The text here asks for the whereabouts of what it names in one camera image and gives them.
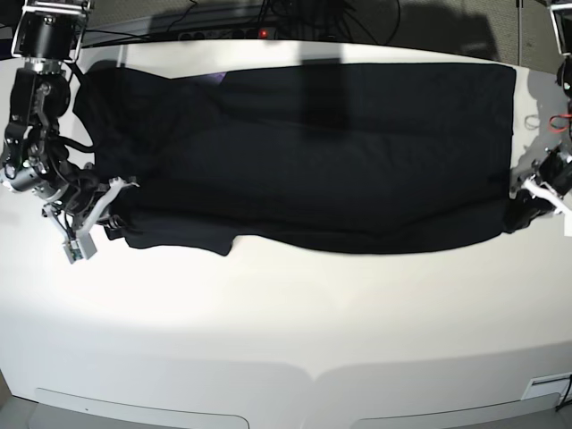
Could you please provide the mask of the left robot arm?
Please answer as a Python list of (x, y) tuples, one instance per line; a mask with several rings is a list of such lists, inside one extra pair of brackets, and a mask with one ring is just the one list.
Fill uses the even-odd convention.
[(531, 171), (517, 176), (512, 187), (507, 218), (517, 223), (554, 213), (571, 217), (571, 207), (564, 202), (571, 191), (571, 3), (546, 1), (551, 26), (563, 63), (556, 73), (556, 83), (567, 98), (567, 111), (553, 115), (548, 130), (560, 135), (556, 147), (549, 148), (542, 161), (535, 160)]

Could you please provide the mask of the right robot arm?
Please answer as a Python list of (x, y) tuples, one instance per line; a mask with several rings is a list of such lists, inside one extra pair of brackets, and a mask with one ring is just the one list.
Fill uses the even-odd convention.
[[(135, 184), (69, 160), (72, 150), (102, 158), (122, 140), (110, 107), (77, 65), (92, 10), (90, 1), (26, 1), (11, 47), (24, 65), (10, 95), (1, 182), (12, 192), (30, 191), (44, 200), (43, 216), (54, 219), (67, 240), (95, 225), (119, 237), (126, 223), (112, 204)], [(92, 134), (89, 146), (60, 132), (59, 120), (72, 100), (67, 71), (80, 83), (75, 112)]]

